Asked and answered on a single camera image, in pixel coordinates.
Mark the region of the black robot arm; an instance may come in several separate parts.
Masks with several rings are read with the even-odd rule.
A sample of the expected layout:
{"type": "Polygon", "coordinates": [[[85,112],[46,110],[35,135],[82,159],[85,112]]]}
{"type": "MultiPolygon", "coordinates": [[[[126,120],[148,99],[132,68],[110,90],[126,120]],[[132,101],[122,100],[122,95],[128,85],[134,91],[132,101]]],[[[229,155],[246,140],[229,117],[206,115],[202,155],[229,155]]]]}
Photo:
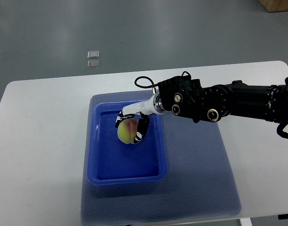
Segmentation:
{"type": "Polygon", "coordinates": [[[250,86],[241,80],[203,88],[188,72],[157,84],[162,107],[174,115],[217,122],[234,115],[278,123],[277,134],[288,139],[288,77],[284,85],[250,86]]]}

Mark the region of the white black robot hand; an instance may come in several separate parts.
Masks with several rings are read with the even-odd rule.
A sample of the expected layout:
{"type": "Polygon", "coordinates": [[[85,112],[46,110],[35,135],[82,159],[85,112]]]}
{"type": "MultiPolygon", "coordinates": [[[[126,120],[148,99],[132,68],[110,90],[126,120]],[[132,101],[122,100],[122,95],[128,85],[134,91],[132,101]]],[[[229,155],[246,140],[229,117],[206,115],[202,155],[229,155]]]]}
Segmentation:
{"type": "Polygon", "coordinates": [[[126,119],[138,119],[138,126],[134,144],[139,143],[146,136],[149,128],[151,114],[156,114],[157,111],[153,104],[153,98],[151,97],[147,101],[137,102],[128,106],[125,106],[118,114],[115,121],[115,128],[118,129],[119,124],[126,119]]]}

